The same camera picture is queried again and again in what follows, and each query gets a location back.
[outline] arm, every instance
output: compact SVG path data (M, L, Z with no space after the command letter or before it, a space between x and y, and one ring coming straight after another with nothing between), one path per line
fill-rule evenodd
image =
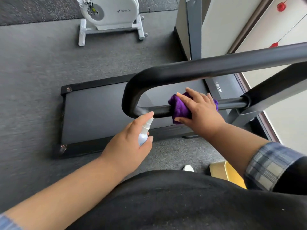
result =
M98 204L148 155L153 137L140 147L142 125L153 112L140 116L117 134L102 155L21 202L5 215L22 229L65 229Z
M186 91L193 100L180 93L177 93L177 96L192 112L192 119L179 117L175 120L187 125L207 140L243 177L251 158L269 141L227 124L217 112L209 93L206 96L190 88Z

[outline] spray bottle cap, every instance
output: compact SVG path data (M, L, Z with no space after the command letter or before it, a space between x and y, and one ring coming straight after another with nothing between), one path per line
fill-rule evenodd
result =
M149 119L143 126L142 126L142 131L141 131L141 134L147 134L149 128L150 128L150 125L153 121L153 118Z

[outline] purple cloth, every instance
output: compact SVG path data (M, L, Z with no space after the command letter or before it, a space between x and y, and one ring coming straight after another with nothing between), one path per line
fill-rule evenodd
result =
M187 92L183 93L183 95L192 98ZM216 110L219 110L219 103L217 100L214 100ZM187 106L180 100L177 95L173 95L169 100L169 104L174 108L174 114L172 116L174 124L181 124L180 122L175 121L176 117L185 117L188 119L192 119L192 113L187 108Z

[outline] spray bottle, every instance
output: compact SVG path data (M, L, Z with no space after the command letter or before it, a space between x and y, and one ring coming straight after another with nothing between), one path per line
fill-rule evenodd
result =
M147 132L149 130L149 127L151 125L153 121L153 118L151 118L150 120L148 120L143 126L142 126L142 131L140 133L140 135L138 136L138 144L141 146L143 143L146 142L148 135Z

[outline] white shoe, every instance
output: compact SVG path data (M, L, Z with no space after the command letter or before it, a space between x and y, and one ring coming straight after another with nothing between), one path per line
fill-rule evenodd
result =
M190 165L184 166L182 170L183 170L183 171L191 171L191 172L194 172L194 169L193 169L192 166L190 166Z

